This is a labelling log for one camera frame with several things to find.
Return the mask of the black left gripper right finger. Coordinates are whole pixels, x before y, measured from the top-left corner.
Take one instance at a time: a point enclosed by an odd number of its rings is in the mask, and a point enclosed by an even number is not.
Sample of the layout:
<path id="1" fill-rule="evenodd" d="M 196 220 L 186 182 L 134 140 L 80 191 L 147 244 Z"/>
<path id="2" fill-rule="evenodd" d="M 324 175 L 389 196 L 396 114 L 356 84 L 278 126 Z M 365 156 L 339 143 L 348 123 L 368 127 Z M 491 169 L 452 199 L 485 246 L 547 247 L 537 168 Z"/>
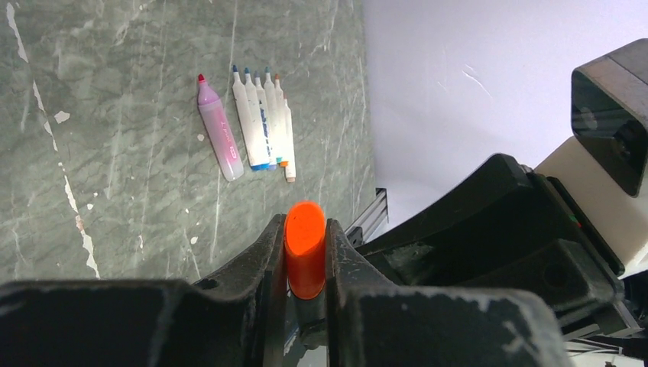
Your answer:
<path id="1" fill-rule="evenodd" d="M 514 289 L 400 286 L 326 224 L 331 366 L 569 366 L 557 320 Z"/>

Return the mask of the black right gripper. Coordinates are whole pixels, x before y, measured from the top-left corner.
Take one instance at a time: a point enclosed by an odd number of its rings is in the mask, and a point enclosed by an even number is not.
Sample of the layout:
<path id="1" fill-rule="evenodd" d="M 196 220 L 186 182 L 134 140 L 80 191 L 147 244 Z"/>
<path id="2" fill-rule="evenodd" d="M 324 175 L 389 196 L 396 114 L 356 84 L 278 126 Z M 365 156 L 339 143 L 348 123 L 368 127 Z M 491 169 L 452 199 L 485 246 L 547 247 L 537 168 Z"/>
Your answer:
<path id="1" fill-rule="evenodd" d="M 358 251 L 397 284 L 532 292 L 569 339 L 638 331 L 638 297 L 609 244 L 556 177 L 506 154 Z"/>

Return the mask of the white pen blue cap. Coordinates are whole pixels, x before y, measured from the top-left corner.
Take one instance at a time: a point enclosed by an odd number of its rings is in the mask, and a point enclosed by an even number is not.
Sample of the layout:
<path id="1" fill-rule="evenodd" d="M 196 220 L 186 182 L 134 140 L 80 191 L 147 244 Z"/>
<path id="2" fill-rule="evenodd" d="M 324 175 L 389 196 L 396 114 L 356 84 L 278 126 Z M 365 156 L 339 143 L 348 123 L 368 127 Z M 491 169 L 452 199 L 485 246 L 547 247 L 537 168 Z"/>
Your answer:
<path id="1" fill-rule="evenodd" d="M 277 104 L 277 92 L 275 90 L 275 85 L 271 76 L 270 67 L 265 67 L 264 73 L 264 91 L 270 116 L 271 144 L 276 163 L 280 167 L 282 167 L 284 166 L 284 161 L 287 159 L 285 153 L 285 126 L 283 117 L 281 116 L 281 112 L 279 111 L 279 105 Z"/>

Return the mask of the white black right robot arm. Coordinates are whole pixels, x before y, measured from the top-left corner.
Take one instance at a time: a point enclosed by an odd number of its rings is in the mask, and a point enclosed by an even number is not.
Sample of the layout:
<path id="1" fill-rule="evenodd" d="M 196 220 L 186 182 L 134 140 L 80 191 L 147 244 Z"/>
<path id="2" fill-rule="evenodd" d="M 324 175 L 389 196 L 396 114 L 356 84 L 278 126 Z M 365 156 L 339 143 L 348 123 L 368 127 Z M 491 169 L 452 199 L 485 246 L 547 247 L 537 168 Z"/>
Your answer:
<path id="1" fill-rule="evenodd" d="M 359 252 L 397 284 L 532 292 L 566 339 L 644 330 L 646 39 L 572 71 L 570 119 L 536 167 L 494 154 Z"/>

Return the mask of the white pen green cap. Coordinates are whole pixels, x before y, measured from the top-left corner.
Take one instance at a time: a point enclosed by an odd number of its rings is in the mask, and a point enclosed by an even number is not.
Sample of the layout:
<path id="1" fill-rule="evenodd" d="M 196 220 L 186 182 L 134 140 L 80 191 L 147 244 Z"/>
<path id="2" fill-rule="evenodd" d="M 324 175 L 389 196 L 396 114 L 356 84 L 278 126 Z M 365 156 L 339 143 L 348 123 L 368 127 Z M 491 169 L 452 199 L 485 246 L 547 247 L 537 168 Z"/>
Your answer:
<path id="1" fill-rule="evenodd" d="M 251 158 L 253 155 L 252 147 L 252 127 L 251 127 L 251 113 L 248 107 L 248 100 L 245 92 L 245 78 L 241 78 L 241 73 L 236 65 L 232 66 L 233 84 L 232 91 L 234 93 L 235 105 L 238 113 L 241 131 L 245 141 L 245 149 L 247 151 L 248 163 L 251 167 Z"/>

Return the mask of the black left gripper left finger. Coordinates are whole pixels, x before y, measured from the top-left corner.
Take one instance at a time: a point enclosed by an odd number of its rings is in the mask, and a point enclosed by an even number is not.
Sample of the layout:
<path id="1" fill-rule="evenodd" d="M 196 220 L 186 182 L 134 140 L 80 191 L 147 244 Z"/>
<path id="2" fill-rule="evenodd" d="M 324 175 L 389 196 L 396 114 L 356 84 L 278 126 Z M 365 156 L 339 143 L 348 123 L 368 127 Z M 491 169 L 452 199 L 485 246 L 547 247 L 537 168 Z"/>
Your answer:
<path id="1" fill-rule="evenodd" d="M 1 288 L 3 366 L 279 366 L 284 223 L 194 284 L 16 281 Z"/>

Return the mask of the white pen dark grey cap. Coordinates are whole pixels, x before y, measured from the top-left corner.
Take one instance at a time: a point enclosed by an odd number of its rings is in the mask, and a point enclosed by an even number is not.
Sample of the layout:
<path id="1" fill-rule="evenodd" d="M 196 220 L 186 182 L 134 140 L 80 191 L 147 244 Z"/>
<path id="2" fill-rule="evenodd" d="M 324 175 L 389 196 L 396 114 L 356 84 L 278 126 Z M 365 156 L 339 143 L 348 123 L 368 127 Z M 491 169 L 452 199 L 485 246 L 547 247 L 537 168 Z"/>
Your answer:
<path id="1" fill-rule="evenodd" d="M 281 167 L 287 167 L 289 162 L 289 149 L 287 137 L 287 120 L 284 106 L 284 91 L 280 85 L 280 76 L 278 73 L 274 76 L 274 92 L 277 101 L 277 113 L 280 123 L 280 138 L 281 138 Z"/>

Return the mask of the white pen orange tip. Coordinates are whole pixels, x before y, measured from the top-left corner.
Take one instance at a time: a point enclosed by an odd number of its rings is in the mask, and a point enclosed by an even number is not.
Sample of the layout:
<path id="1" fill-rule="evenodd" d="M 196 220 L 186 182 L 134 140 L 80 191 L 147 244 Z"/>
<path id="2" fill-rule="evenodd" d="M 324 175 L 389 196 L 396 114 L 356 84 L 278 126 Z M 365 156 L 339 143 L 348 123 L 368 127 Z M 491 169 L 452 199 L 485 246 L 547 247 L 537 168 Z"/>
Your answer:
<path id="1" fill-rule="evenodd" d="M 285 178 L 288 183 L 296 182 L 296 162 L 295 162 L 295 150 L 294 150 L 294 141 L 293 141 L 293 122 L 292 122 L 292 112 L 288 105 L 287 94 L 283 96 L 283 108 L 286 122 L 286 151 L 285 157 L 282 161 L 282 166 L 284 167 Z"/>

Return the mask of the orange highlighter cap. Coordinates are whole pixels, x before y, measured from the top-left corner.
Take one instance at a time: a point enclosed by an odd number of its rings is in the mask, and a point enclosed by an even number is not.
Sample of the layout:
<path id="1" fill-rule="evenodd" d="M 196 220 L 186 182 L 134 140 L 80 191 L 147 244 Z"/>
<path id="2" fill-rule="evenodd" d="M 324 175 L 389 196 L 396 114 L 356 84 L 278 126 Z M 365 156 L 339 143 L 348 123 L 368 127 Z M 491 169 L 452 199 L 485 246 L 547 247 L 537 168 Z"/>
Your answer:
<path id="1" fill-rule="evenodd" d="M 293 295 L 316 298 L 326 282 L 326 218 L 319 204 L 301 201 L 288 211 L 284 226 L 287 279 Z"/>

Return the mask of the orange black highlighter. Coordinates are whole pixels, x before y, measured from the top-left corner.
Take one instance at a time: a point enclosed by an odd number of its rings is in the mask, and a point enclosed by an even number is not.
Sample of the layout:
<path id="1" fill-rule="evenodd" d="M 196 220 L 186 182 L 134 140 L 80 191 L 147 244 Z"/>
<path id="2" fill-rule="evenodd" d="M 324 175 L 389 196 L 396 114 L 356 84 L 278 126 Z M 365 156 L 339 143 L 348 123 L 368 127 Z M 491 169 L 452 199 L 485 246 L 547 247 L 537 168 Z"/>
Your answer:
<path id="1" fill-rule="evenodd" d="M 296 342 L 307 350 L 328 345 L 326 296 L 323 292 L 312 300 L 302 300 L 289 294 L 285 319 L 285 352 Z"/>

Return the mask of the white pen pink cap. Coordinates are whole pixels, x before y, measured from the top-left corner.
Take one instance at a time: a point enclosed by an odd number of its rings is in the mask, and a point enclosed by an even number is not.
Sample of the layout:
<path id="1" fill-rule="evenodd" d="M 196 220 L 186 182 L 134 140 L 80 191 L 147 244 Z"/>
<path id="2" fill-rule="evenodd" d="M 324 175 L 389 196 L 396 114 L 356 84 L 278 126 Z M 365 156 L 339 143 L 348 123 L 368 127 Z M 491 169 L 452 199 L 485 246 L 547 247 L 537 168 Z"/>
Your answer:
<path id="1" fill-rule="evenodd" d="M 261 113 L 261 105 L 258 93 L 250 70 L 245 67 L 245 92 L 248 100 L 248 107 L 251 113 L 252 147 L 251 169 L 253 171 L 265 171 L 275 165 L 271 157 L 270 141 L 267 133 L 267 126 L 264 116 Z"/>

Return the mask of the pink highlighter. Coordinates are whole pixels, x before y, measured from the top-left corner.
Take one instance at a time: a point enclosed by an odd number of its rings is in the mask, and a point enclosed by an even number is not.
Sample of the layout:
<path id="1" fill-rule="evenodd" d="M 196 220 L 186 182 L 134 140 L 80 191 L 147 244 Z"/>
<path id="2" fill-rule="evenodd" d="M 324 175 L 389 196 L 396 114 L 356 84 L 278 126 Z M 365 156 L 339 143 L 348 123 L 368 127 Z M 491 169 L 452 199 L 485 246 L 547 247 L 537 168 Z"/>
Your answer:
<path id="1" fill-rule="evenodd" d="M 244 168 L 224 105 L 218 93 L 211 88 L 202 74 L 198 75 L 197 81 L 199 114 L 206 127 L 222 174 L 228 182 L 232 182 L 243 175 Z"/>

